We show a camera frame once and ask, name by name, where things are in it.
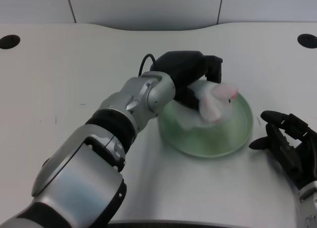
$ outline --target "white table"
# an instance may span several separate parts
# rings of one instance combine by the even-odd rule
[[[24,209],[43,162],[100,103],[136,76],[147,53],[198,50],[223,58],[254,113],[252,140],[265,136],[264,110],[317,129],[317,50],[297,43],[317,23],[233,23],[194,31],[133,32],[89,24],[0,25],[0,223]],[[150,66],[150,60],[144,70]],[[126,198],[113,221],[172,220],[252,228],[294,228],[292,189],[274,160],[247,145],[218,159],[164,146],[156,120],[127,154]]]

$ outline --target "green bowl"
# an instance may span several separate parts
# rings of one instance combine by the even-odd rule
[[[252,135],[252,111],[240,94],[232,101],[232,118],[207,128],[184,130],[175,119],[174,103],[168,103],[158,116],[159,131],[167,144],[186,154],[204,158],[227,155],[238,150]]]

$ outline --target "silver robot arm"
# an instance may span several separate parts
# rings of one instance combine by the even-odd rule
[[[38,174],[32,203],[0,228],[105,227],[120,207],[120,174],[137,134],[175,96],[167,73],[129,79],[65,141]]]

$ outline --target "white wall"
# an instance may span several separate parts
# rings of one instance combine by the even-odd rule
[[[317,21],[317,0],[222,0],[219,23]]]
[[[187,30],[216,25],[220,0],[70,0],[77,22],[125,30]]]
[[[77,22],[188,30],[237,21],[317,21],[316,0],[70,0]],[[74,22],[68,0],[0,0],[0,23]]]
[[[68,0],[0,0],[0,23],[74,22]]]

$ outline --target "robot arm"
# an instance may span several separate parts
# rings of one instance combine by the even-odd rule
[[[192,64],[184,65],[190,57]],[[183,67],[183,74],[178,65]],[[137,134],[177,91],[207,74],[208,63],[200,52],[174,52],[161,56],[151,70],[129,79],[75,130],[44,163],[29,207],[0,228],[107,225],[126,194],[120,171]]]

